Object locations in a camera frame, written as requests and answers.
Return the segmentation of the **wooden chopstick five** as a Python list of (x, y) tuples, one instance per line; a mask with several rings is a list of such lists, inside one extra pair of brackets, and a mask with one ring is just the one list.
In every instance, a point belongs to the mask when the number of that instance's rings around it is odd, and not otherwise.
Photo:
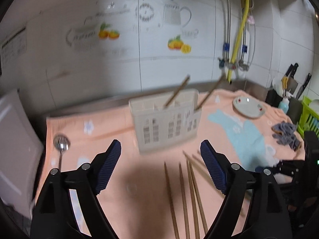
[(206, 234), (208, 232), (208, 225), (207, 225), (207, 220), (206, 220), (206, 216), (205, 216), (205, 213), (204, 213), (202, 200), (201, 200), (200, 192), (198, 190), (198, 185), (197, 185), (197, 181), (196, 181), (196, 177), (195, 177), (195, 174), (194, 174), (194, 170), (193, 170), (192, 164), (190, 164), (190, 172), (191, 172), (192, 182), (193, 182), (193, 186), (194, 186), (194, 190), (195, 190), (197, 204), (198, 204), (199, 211), (200, 211), (200, 216), (201, 216), (201, 220), (202, 220), (203, 229), (204, 229), (204, 232)]

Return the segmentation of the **white small dish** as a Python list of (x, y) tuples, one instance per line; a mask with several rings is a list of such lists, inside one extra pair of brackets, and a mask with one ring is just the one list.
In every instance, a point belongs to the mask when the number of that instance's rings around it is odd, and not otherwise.
[(232, 102), (234, 108), (243, 116), (250, 119), (257, 119), (266, 112), (265, 108), (254, 98), (239, 96)]

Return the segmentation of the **grey rag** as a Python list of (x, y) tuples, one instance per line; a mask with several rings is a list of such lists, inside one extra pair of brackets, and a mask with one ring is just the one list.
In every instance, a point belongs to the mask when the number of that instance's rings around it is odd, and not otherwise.
[(301, 142), (295, 135), (296, 126), (289, 122), (280, 122), (271, 127), (272, 137), (279, 145), (289, 146), (293, 151), (301, 147)]

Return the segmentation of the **wooden chopstick two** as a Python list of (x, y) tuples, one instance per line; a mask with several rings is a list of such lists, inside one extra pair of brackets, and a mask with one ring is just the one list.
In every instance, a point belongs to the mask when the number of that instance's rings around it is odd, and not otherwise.
[(177, 219), (176, 219), (176, 214), (174, 209), (174, 201), (172, 198), (172, 191), (171, 191), (169, 173), (168, 173), (166, 162), (164, 162), (164, 171), (165, 171), (166, 189), (168, 193), (168, 199), (169, 199), (169, 205), (170, 205), (170, 211), (171, 211), (171, 217), (172, 217), (172, 225), (174, 228), (174, 235), (175, 235), (175, 239), (179, 239), (178, 225), (177, 225)]

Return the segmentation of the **steel slotted spoon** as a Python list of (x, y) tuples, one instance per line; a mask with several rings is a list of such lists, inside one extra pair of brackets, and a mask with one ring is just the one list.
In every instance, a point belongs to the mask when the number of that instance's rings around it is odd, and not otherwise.
[(53, 139), (53, 145), (59, 151), (58, 169), (61, 170), (63, 154), (70, 148), (71, 143), (67, 136), (57, 134)]

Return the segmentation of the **wooden chopstick six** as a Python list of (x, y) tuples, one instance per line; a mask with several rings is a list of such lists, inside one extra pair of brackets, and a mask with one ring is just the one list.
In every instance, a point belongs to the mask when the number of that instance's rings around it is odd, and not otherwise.
[(185, 151), (183, 151), (183, 155), (187, 158), (187, 160), (190, 161), (190, 163), (192, 164), (192, 166), (198, 171), (198, 173), (202, 176), (202, 178), (205, 179), (206, 182), (207, 182), (208, 184), (210, 184), (211, 187), (212, 187), (221, 197), (224, 197), (224, 194), (216, 188), (216, 186), (215, 186), (215, 184), (214, 184), (214, 182), (213, 182), (211, 176), (209, 175), (209, 173), (208, 173), (208, 171), (207, 171), (207, 168), (204, 168), (203, 166), (201, 166), (201, 165), (192, 157), (192, 155), (188, 155)]

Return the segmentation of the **green plastic basket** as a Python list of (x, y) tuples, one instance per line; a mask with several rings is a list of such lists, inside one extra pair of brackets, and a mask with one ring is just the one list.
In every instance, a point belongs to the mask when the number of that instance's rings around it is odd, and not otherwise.
[(302, 138), (304, 138), (305, 131), (314, 131), (318, 136), (318, 113), (310, 107), (312, 102), (314, 102), (314, 100), (311, 100), (307, 96), (303, 96), (303, 110), (297, 126), (297, 131)]

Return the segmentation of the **black handled knife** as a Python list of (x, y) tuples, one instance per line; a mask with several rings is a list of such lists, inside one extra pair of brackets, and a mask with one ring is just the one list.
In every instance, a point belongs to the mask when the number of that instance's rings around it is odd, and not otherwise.
[(299, 100), (299, 98), (301, 97), (302, 93), (304, 92), (305, 88), (308, 86), (310, 80), (311, 80), (312, 74), (309, 73), (307, 74), (307, 77), (304, 81), (304, 83), (301, 85), (301, 87), (298, 90), (298, 93), (296, 95), (296, 99)]

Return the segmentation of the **cream plastic utensil holder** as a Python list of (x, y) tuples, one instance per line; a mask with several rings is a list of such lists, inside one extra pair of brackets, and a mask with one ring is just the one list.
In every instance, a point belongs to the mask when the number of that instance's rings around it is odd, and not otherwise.
[(201, 110), (196, 109), (198, 90), (179, 92), (165, 107), (172, 95), (167, 92), (129, 101), (140, 153), (158, 151), (196, 136), (201, 119)]

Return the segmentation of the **white microwave oven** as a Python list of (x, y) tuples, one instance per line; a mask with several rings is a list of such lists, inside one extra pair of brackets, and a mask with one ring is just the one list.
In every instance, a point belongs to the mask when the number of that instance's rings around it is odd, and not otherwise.
[(33, 189), (44, 147), (23, 109), (18, 92), (1, 97), (1, 199), (31, 218)]

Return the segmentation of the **wooden chopstick seven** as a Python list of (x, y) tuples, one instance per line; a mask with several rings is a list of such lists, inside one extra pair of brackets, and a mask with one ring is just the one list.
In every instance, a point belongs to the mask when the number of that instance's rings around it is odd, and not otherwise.
[(199, 157), (197, 157), (196, 155), (192, 155), (192, 157), (204, 168), (206, 168), (205, 163), (203, 162), (203, 160), (201, 160)]

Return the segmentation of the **wooden chopstick nine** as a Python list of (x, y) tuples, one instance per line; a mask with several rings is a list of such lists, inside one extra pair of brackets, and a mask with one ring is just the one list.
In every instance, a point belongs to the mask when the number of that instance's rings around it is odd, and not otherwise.
[(212, 86), (212, 88), (207, 92), (206, 96), (200, 101), (200, 103), (196, 106), (194, 111), (198, 111), (202, 108), (202, 106), (206, 103), (212, 93), (226, 80), (225, 75), (221, 75), (219, 80)]

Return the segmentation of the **blue soap bottle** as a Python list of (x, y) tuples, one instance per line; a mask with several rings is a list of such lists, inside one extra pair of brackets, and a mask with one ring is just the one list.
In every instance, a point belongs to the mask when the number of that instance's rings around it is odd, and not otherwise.
[(285, 114), (287, 114), (289, 110), (289, 99), (290, 97), (284, 97), (278, 105), (278, 108), (281, 109)]

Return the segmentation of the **wooden chopstick three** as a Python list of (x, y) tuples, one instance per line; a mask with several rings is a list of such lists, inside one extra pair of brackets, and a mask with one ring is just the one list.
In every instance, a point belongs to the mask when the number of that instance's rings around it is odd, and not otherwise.
[(189, 228), (189, 219), (188, 219), (187, 200), (186, 200), (184, 177), (183, 177), (183, 171), (182, 171), (181, 163), (178, 164), (178, 167), (179, 167), (179, 181), (180, 181), (180, 185), (181, 185), (181, 194), (182, 194), (185, 236), (186, 236), (186, 239), (190, 239), (190, 228)]

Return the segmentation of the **wooden chopstick one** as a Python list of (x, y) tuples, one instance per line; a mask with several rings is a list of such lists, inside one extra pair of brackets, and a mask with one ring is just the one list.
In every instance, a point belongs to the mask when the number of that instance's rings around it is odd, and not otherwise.
[(187, 75), (185, 77), (185, 79), (183, 80), (183, 82), (181, 83), (181, 85), (174, 91), (173, 95), (168, 99), (168, 101), (165, 103), (164, 108), (166, 109), (167, 107), (169, 107), (171, 105), (171, 103), (174, 101), (174, 99), (177, 97), (177, 95), (179, 94), (179, 92), (181, 90), (183, 90), (183, 88), (185, 88), (188, 84), (190, 80), (190, 75)]

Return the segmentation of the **peach printed towel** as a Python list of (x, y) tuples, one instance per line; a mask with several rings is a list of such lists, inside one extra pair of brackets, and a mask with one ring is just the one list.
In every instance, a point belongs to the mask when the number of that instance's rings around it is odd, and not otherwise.
[[(105, 152), (112, 140), (119, 140), (122, 153), (107, 185), (98, 200), (104, 213), (120, 238), (175, 238), (166, 189), (164, 162), (166, 162), (179, 238), (186, 238), (179, 167), (181, 163), (187, 200), (190, 238), (195, 238), (187, 158), (199, 155), (200, 144), (209, 140), (217, 152), (227, 156), (248, 170), (257, 166), (273, 166), (280, 160), (302, 160), (305, 150), (301, 146), (293, 151), (279, 145), (272, 137), (271, 127), (287, 122), (282, 110), (266, 106), (266, 112), (257, 119), (247, 119), (232, 105), (243, 91), (216, 90), (204, 104), (195, 137), (180, 144), (149, 153), (140, 153), (134, 122), (128, 107), (92, 114), (49, 118), (46, 122), (46, 156), (44, 182), (49, 171), (58, 167), (59, 151), (53, 145), (57, 134), (70, 140), (64, 152), (61, 169), (74, 170), (91, 162), (96, 154)], [(193, 167), (207, 224), (211, 225), (224, 197), (221, 197)]]

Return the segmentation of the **wooden chopstick four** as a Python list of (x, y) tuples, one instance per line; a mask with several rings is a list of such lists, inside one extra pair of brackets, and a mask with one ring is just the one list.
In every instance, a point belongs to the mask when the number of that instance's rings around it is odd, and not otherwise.
[(195, 238), (200, 239), (200, 229), (199, 229), (199, 224), (198, 224), (195, 191), (194, 191), (194, 184), (192, 181), (191, 166), (190, 166), (189, 160), (187, 160), (187, 171), (188, 171), (188, 180), (189, 180), (189, 188), (190, 188), (192, 215), (193, 215), (193, 220), (194, 220)]

